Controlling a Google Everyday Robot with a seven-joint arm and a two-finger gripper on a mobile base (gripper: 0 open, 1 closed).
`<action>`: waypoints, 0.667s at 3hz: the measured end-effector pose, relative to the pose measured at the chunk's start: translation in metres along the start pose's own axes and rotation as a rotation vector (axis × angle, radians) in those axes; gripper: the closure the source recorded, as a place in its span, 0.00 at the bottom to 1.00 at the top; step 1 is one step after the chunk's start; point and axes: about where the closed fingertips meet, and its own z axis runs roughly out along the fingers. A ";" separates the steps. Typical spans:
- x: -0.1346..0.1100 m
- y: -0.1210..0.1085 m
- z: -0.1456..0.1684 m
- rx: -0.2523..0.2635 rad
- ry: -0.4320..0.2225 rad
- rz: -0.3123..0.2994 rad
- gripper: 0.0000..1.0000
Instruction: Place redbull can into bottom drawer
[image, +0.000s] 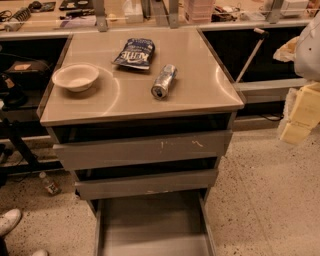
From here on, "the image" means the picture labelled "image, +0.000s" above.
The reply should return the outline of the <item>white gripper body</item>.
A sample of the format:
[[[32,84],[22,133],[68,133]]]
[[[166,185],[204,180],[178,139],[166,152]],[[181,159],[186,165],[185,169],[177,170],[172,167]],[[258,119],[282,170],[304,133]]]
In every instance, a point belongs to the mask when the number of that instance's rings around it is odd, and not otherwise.
[[[301,32],[296,44],[294,70],[307,80],[320,81],[320,13]]]

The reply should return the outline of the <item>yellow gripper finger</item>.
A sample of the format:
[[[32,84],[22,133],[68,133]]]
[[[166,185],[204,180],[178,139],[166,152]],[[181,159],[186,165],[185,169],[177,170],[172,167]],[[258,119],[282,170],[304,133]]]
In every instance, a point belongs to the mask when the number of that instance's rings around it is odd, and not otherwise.
[[[299,37],[294,37],[276,50],[273,58],[281,62],[289,62],[295,60],[296,45]]]
[[[285,100],[279,139],[297,145],[320,123],[320,83],[290,88]]]

